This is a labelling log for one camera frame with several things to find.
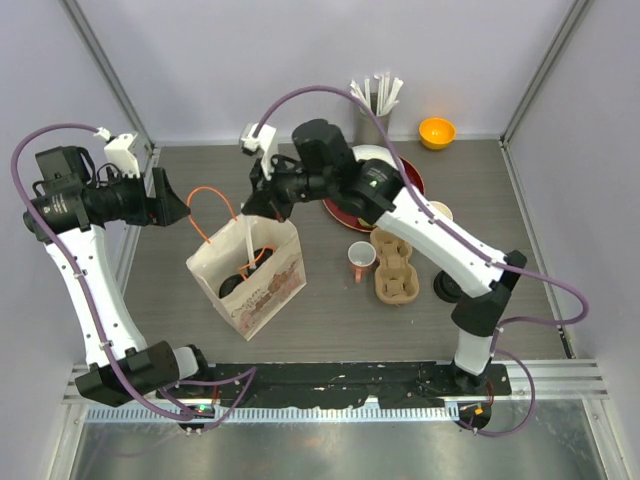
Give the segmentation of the black cup lid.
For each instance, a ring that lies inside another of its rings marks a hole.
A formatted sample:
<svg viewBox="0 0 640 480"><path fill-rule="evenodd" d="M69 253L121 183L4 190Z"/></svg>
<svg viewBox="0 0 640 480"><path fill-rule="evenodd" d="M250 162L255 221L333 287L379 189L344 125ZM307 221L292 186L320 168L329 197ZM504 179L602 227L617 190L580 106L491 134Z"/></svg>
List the black cup lid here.
<svg viewBox="0 0 640 480"><path fill-rule="evenodd" d="M234 274L226 278L220 285L218 297L224 298L231 294L234 289L245 281L241 274Z"/></svg>
<svg viewBox="0 0 640 480"><path fill-rule="evenodd" d="M255 270L263 265L275 252L272 247L263 247L254 251L254 260L249 264L249 270Z"/></svg>

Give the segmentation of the black cup lids stack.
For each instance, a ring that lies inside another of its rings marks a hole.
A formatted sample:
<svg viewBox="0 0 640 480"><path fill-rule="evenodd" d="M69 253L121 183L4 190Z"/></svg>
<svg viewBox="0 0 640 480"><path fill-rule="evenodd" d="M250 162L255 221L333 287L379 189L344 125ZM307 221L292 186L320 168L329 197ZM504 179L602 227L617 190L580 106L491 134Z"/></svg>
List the black cup lids stack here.
<svg viewBox="0 0 640 480"><path fill-rule="evenodd" d="M462 295L460 286L444 270L435 276L433 289L436 296L447 303L457 303Z"/></svg>

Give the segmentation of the paper takeout bag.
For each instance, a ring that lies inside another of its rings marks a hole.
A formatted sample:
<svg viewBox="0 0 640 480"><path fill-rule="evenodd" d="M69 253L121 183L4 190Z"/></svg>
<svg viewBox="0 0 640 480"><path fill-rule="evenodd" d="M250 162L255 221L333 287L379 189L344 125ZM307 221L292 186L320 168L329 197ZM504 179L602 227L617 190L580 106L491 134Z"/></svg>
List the paper takeout bag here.
<svg viewBox="0 0 640 480"><path fill-rule="evenodd" d="M249 216L254 251L272 247L274 254L259 268L247 272L248 263L242 213L237 214L224 201L230 220L213 235L189 222L203 239L201 246L186 260L190 271L215 310L245 340L250 340L306 285L298 230L287 220ZM241 274L245 281L224 298L218 297L221 283Z"/></svg>

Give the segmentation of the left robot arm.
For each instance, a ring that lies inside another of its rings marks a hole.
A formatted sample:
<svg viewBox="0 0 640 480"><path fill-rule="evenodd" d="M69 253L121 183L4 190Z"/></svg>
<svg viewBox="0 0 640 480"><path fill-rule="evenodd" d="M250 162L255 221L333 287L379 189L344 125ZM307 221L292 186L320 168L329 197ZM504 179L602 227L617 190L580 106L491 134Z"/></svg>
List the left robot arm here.
<svg viewBox="0 0 640 480"><path fill-rule="evenodd" d="M23 215L28 230L42 242L61 272L84 336L88 372L77 377L79 394L103 405L131 401L121 381L148 394L174 382L190 398L205 397L212 373L193 345L154 345L135 326L109 266L105 226L123 221L134 226L170 226L190 213L171 188L164 169L152 170L154 196L141 177L107 164L99 181L88 151L59 146L35 157L42 179L34 183L33 207L48 225L44 230L31 213Z"/></svg>

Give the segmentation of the stack of white paper cups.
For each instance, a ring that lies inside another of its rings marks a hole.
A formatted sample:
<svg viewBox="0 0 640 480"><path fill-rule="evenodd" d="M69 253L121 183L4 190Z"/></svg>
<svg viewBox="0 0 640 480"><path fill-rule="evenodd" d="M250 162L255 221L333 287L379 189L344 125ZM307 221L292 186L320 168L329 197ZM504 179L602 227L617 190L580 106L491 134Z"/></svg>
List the stack of white paper cups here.
<svg viewBox="0 0 640 480"><path fill-rule="evenodd" d="M453 213L452 213L451 209L446 204L444 204L442 202L439 202L439 201L430 201L429 202L429 207L432 207L433 209L437 210L438 212L440 212L443 216L445 216L449 220L453 219Z"/></svg>

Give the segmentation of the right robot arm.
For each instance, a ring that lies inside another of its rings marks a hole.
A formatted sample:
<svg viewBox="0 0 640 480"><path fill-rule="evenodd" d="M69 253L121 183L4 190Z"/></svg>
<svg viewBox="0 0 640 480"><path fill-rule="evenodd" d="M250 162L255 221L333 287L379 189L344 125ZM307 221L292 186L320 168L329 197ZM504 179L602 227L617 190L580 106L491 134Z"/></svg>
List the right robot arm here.
<svg viewBox="0 0 640 480"><path fill-rule="evenodd" d="M296 159L279 154L272 127L253 124L242 133L242 151L257 157L243 214L283 222L295 204L329 199L429 258L461 289L452 312L459 329L453 386L477 393L488 381L494 332L525 256L482 245L404 182L398 168L382 159L357 159L341 130L323 119L299 125L292 140Z"/></svg>

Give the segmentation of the white straw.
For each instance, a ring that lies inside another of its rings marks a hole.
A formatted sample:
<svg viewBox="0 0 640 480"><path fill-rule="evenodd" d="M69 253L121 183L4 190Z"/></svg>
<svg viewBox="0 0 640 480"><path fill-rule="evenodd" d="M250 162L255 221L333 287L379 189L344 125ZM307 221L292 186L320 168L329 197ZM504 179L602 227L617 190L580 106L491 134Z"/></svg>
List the white straw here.
<svg viewBox="0 0 640 480"><path fill-rule="evenodd" d="M247 272L252 272L255 269L255 255L254 255L254 245L252 239L252 225L251 219L248 215L242 214L242 220L245 230L245 242L246 242L246 251L248 257L248 263L245 267Z"/></svg>

